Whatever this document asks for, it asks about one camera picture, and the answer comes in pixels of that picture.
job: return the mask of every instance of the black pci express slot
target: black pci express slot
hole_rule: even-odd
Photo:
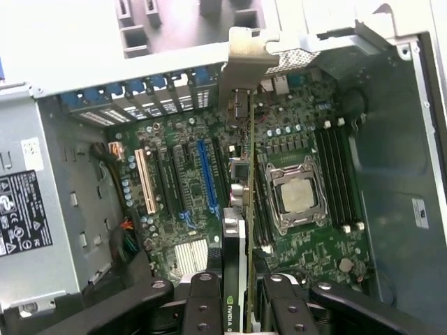
[[[230,186],[228,182],[228,164],[225,163],[222,156],[221,147],[217,138],[212,139],[212,148],[216,157],[217,169],[219,171],[219,183],[221,184],[221,192],[223,193],[223,203],[228,204],[230,201]]]
[[[357,221],[351,178],[343,146],[343,128],[315,132],[332,222],[340,227]]]
[[[166,180],[166,175],[163,173],[163,166],[160,161],[160,155],[157,150],[152,152],[152,155],[154,157],[155,163],[156,163],[156,172],[161,180],[161,192],[163,196],[164,205],[166,208],[166,211],[168,212],[168,215],[174,216],[174,209],[173,204],[171,202],[170,197],[168,196],[168,181]]]
[[[167,153],[171,171],[173,172],[174,187],[177,190],[179,198],[180,212],[183,213],[186,211],[186,201],[184,198],[183,186],[180,183],[179,168],[177,167],[177,163],[175,161],[174,148],[168,147]]]

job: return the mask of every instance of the blue pci express slot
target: blue pci express slot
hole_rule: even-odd
[[[221,214],[219,211],[219,203],[217,202],[216,188],[214,187],[214,180],[211,173],[210,162],[208,161],[207,148],[204,140],[197,142],[197,151],[200,156],[200,164],[202,165],[203,179],[205,180],[207,188],[208,208],[219,220]]]

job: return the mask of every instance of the metal bracket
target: metal bracket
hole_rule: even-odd
[[[240,106],[239,102],[231,102],[234,92],[246,94],[255,89],[263,79],[268,68],[279,65],[279,55],[271,55],[265,49],[268,42],[278,42],[279,36],[270,38],[260,31],[259,36],[253,36],[248,28],[232,27],[230,29],[230,50],[228,63],[222,68],[219,83],[219,110],[228,112],[228,120],[235,125],[238,116],[236,109],[247,109],[247,113],[240,113],[241,118],[248,118],[248,107]]]

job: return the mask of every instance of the cable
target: cable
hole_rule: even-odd
[[[304,275],[307,277],[307,279],[309,280],[309,283],[312,284],[315,282],[315,278],[305,269],[303,269],[302,267],[281,267],[275,270],[275,272],[291,272],[291,271],[295,271],[295,272],[299,272],[300,274]]]

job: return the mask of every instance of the power supply label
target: power supply label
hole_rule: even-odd
[[[52,244],[36,172],[0,176],[0,256]]]

